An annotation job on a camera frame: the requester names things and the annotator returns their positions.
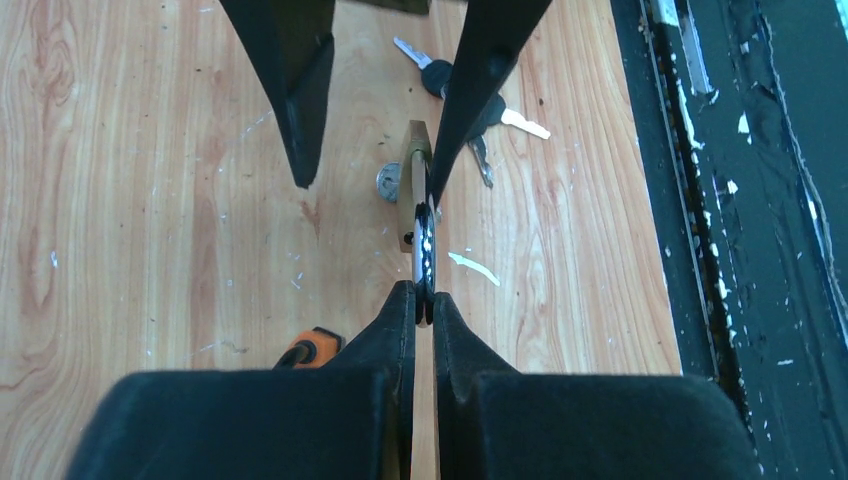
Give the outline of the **large brass padlock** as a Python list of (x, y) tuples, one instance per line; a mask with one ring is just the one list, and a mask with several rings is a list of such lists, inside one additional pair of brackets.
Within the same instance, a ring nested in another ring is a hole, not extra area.
[(400, 160), (397, 193), (398, 238), (411, 255), (415, 323), (433, 323), (436, 294), (436, 209), (428, 186), (432, 147), (426, 123), (408, 123)]

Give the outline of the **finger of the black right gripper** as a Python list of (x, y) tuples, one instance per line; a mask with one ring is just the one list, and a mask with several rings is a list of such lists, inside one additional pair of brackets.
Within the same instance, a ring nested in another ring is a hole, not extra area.
[(334, 60), (334, 1), (221, 3), (275, 114), (295, 185), (317, 175)]
[(467, 3), (428, 179), (434, 205), (440, 203), (474, 124), (512, 72), (550, 4), (550, 0)]

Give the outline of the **orange black Opel padlock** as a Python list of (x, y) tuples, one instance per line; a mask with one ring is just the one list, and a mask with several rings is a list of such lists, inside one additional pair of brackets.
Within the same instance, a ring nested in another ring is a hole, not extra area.
[(344, 348), (343, 336), (322, 327), (301, 332), (273, 369), (315, 369), (332, 360)]

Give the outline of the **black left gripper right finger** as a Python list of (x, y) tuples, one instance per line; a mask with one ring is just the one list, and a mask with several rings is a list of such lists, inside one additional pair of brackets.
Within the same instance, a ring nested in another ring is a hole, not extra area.
[(758, 479), (738, 412), (693, 376), (529, 374), (433, 305), (445, 479)]

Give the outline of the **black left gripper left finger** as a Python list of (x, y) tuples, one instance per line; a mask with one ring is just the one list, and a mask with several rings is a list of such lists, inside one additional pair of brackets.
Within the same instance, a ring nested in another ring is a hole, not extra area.
[(70, 479), (406, 479), (415, 294), (317, 369), (139, 371), (95, 410)]

